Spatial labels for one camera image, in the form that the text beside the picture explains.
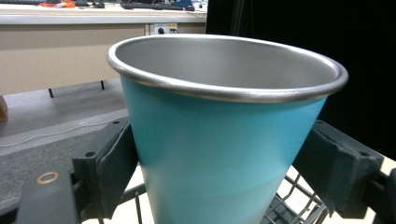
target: wire rack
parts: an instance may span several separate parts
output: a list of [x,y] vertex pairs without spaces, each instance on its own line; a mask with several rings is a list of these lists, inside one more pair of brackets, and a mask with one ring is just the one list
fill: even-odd
[[[325,204],[320,200],[315,192],[303,187],[300,182],[304,182],[300,174],[297,174],[295,178],[292,178],[289,175],[285,176],[282,186],[288,185],[286,195],[281,196],[281,193],[278,191],[260,224],[320,224],[323,222],[325,217],[328,215]],[[138,223],[143,224],[139,196],[146,193],[145,186],[142,184],[128,191],[131,195],[130,199],[135,199]],[[295,205],[291,206],[293,200],[292,197],[296,194],[300,195],[298,203],[299,207],[296,207]],[[301,206],[301,201],[303,201],[301,200],[301,195],[303,195],[304,200],[306,201],[304,207]]]

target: metal wire rack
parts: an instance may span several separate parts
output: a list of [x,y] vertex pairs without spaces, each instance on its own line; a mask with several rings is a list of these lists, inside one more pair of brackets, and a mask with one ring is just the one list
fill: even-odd
[[[284,180],[290,184],[288,193],[283,197],[280,196],[279,193],[276,194],[260,224],[322,223],[328,215],[326,205],[320,200],[315,192],[311,192],[311,190],[306,189],[299,183],[299,181],[302,180],[301,175],[297,174],[295,178],[286,175]],[[144,184],[142,184],[129,189],[121,199],[121,203],[127,202],[133,198],[135,199],[139,224],[143,224],[139,196],[144,193],[146,193],[146,188]],[[299,211],[288,205],[289,200],[291,200],[291,196],[296,193],[304,195],[307,200],[305,206],[300,208]]]

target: wire grid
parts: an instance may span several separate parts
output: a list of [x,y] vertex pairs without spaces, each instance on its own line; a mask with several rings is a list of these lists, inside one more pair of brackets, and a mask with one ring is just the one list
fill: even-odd
[[[285,180],[291,184],[288,194],[283,197],[281,197],[278,193],[276,194],[260,224],[320,224],[323,222],[325,217],[328,215],[325,204],[320,200],[315,192],[311,192],[299,184],[299,180],[301,179],[302,177],[300,174],[297,174],[294,179],[288,175],[285,176]],[[143,223],[139,202],[139,195],[146,193],[145,189],[142,191],[143,187],[144,185],[141,185],[136,188],[140,189],[140,193],[138,192],[139,190],[131,190],[131,192],[134,194],[139,224]],[[299,209],[300,211],[295,211],[295,209],[293,210],[287,202],[290,196],[296,194],[297,192],[304,195],[304,197],[307,199],[307,203],[303,208]]]

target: metal cup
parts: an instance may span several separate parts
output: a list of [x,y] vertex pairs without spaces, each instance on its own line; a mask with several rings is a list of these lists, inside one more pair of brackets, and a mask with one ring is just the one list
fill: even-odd
[[260,223],[347,70],[255,39],[155,35],[111,47],[156,223]]

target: white surface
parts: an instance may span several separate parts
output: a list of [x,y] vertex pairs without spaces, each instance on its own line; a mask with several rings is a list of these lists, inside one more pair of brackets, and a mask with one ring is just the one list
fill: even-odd
[[206,22],[206,12],[106,8],[53,8],[0,4],[0,24],[111,24],[154,22]]

